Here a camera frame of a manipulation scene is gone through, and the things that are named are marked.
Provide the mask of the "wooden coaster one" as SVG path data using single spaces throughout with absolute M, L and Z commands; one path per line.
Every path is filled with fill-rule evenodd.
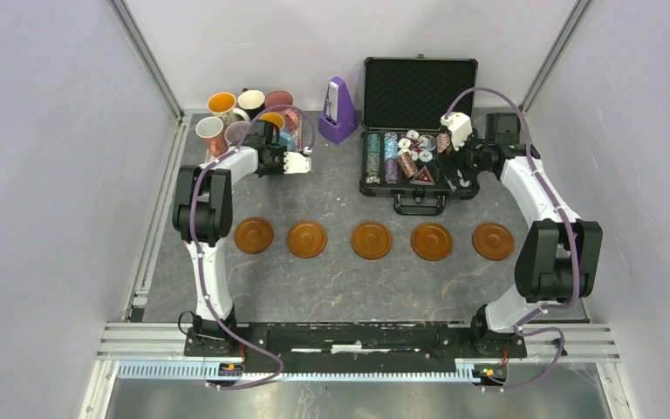
M 258 254 L 267 250 L 274 239 L 272 224 L 263 217 L 249 217 L 236 227 L 234 241 L 236 247 L 247 254 Z

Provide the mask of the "wooden coaster two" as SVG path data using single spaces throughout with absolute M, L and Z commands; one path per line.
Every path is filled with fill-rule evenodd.
M 422 223 L 411 235 L 410 243 L 414 253 L 428 261 L 439 261 L 447 257 L 453 249 L 450 232 L 438 223 Z

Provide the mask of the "wooden coaster five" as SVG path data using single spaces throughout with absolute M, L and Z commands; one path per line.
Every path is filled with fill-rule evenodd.
M 511 232 L 499 223 L 482 223 L 472 234 L 475 251 L 488 260 L 501 261 L 515 250 L 515 239 Z

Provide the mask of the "wooden coaster three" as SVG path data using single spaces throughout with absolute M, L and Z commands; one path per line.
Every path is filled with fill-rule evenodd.
M 298 258 L 314 258 L 326 247 L 328 236 L 325 228 L 315 221 L 295 223 L 287 233 L 289 251 Z

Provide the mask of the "wooden coaster four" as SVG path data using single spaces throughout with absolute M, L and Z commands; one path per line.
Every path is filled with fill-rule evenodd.
M 382 223 L 364 222 L 353 230 L 351 245 L 361 258 L 375 260 L 389 253 L 393 246 L 393 237 Z

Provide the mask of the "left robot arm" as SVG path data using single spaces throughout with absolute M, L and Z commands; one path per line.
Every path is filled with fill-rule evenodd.
M 172 223 L 192 260 L 197 303 L 187 335 L 205 338 L 218 355 L 232 354 L 239 344 L 235 311 L 227 289 L 224 245 L 233 221 L 232 189 L 248 175 L 281 175 L 285 148 L 279 128 L 259 120 L 241 132 L 242 146 L 203 165 L 179 168 Z

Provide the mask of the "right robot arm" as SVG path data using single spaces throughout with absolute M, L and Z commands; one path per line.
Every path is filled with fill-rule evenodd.
M 468 342 L 480 356 L 490 356 L 505 340 L 521 337 L 523 326 L 549 310 L 571 308 L 591 294 L 603 231 L 584 221 L 558 195 L 546 177 L 540 154 L 520 142 L 527 127 L 522 115 L 514 126 L 492 140 L 477 137 L 471 119 L 451 112 L 441 117 L 450 138 L 439 163 L 448 181 L 476 189 L 480 173 L 493 174 L 510 192 L 529 231 L 516 261 L 515 283 L 501 298 L 482 306 L 471 321 Z

